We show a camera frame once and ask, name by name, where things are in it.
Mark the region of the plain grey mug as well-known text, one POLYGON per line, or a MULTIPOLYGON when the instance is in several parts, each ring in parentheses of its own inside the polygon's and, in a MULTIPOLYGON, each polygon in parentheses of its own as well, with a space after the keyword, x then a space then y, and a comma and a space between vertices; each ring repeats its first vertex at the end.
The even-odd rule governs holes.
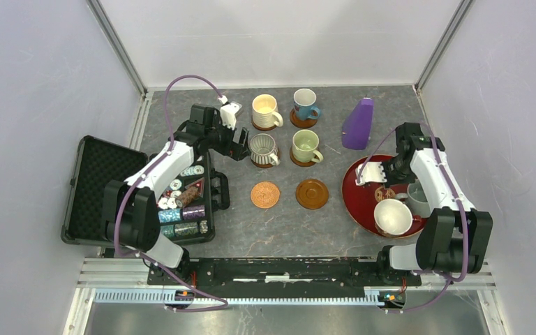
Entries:
POLYGON ((396 194, 395 199, 405 204, 413 216, 429 218, 431 215, 431 208, 420 181, 408 184, 406 192, 396 194))

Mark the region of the grey ribbed mug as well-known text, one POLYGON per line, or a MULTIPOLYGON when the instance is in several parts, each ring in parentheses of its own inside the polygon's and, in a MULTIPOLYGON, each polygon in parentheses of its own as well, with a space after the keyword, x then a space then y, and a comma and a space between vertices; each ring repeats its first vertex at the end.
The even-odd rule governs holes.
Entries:
POLYGON ((280 151, 275 139, 268 134, 254 135, 249 141, 248 146, 251 151, 251 161, 258 163, 268 163, 269 161, 280 161, 280 151))

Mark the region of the brown wooden coaster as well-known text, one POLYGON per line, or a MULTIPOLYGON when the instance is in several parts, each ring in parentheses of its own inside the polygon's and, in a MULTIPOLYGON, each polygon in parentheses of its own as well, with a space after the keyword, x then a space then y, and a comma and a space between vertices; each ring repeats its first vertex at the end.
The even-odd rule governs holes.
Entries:
POLYGON ((290 159, 291 161, 295 164, 295 165, 298 165, 300 167, 304 167, 304 168, 307 168, 307 167, 311 167, 313 165, 315 165, 315 162, 314 161, 309 161, 309 162, 301 162, 301 161, 298 161, 296 158, 295 158, 295 155, 293 153, 293 148, 291 147, 290 150, 289 150, 289 155, 290 155, 290 159))
POLYGON ((280 164, 280 161, 269 161, 268 163, 258 163, 256 161, 251 161, 251 162, 252 164, 254 164, 254 166, 258 168, 263 168, 263 169, 272 168, 280 164))
POLYGON ((325 206, 329 189, 318 179, 305 179, 298 184, 295 197, 302 207, 315 210, 325 206))
POLYGON ((271 131, 271 130, 273 130, 273 129, 275 129, 275 128, 278 128, 277 125, 273 125, 273 126, 270 126, 270 127, 261 127, 261 126, 258 126, 258 125, 257 125, 255 122, 253 122, 253 121, 252 121, 252 126, 253 126, 255 129, 259 130, 259 131, 271 131))
POLYGON ((295 109, 291 109, 291 111, 290 111, 290 122, 291 122, 291 124, 293 126, 295 126, 297 128, 307 129, 307 128, 311 128, 314 125, 316 125, 318 120, 317 119, 311 119, 311 118, 308 118, 306 120, 301 120, 301 119, 299 119, 297 117, 295 109))

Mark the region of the cream ribbed mug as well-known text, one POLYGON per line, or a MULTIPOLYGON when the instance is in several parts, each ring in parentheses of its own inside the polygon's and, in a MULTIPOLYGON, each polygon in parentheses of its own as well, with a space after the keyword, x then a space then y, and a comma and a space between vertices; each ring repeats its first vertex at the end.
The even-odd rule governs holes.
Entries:
POLYGON ((260 94, 252 102, 252 121, 261 127, 277 125, 282 127, 284 121, 278 111, 278 103, 270 94, 260 94))

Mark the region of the woven rattan coaster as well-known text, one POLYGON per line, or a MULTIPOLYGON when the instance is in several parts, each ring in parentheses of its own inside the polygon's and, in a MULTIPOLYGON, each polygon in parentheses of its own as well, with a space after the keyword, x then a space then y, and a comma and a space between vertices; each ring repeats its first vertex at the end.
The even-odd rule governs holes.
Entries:
POLYGON ((270 181, 261 181, 251 189, 251 202, 258 208, 269 209, 278 202, 281 192, 278 186, 270 181))

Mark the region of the pale green cup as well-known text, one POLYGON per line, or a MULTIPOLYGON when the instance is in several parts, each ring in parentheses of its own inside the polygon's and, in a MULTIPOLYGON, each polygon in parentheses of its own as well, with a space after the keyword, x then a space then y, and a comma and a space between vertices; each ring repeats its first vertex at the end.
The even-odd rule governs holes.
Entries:
POLYGON ((297 131, 292 138, 292 148, 295 158, 301 162, 323 162, 324 156, 318 150, 320 140, 317 133, 309 129, 297 131))

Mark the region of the blue white cup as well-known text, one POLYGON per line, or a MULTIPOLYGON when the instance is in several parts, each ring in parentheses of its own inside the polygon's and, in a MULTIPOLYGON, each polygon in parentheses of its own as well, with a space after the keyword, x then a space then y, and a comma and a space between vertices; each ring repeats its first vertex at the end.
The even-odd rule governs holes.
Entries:
POLYGON ((319 119, 322 112, 317 107, 317 94, 307 88, 298 89, 293 95, 295 115, 301 121, 319 119))

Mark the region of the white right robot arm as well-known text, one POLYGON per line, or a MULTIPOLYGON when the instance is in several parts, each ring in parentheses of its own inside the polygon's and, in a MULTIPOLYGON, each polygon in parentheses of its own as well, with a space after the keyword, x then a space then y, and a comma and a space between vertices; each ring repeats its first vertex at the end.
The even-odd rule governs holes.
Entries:
POLYGON ((394 130, 396 156, 375 162, 368 156, 355 168, 355 185, 397 184, 418 181, 429 206, 428 218, 418 240, 405 246, 388 246, 375 266, 376 278, 392 285, 403 271, 449 274, 462 281, 484 264, 493 219, 479 211, 462 192, 449 168, 445 147, 433 133, 424 134, 423 123, 405 122, 394 130))

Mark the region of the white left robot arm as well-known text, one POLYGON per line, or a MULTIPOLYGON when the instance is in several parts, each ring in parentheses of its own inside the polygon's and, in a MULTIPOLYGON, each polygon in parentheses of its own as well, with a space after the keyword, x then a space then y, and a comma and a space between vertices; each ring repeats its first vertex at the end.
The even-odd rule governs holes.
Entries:
POLYGON ((209 150, 235 161, 249 155, 247 129, 240 129, 239 139, 234 139, 241 109, 236 102, 219 108, 192 105, 189 119, 153 159, 125 180, 106 185, 100 232, 113 243, 117 255, 120 247, 131 247, 134 255, 147 255, 164 265, 164 274, 174 284, 187 282, 191 265, 182 260, 185 250, 161 233, 156 202, 180 172, 209 150))

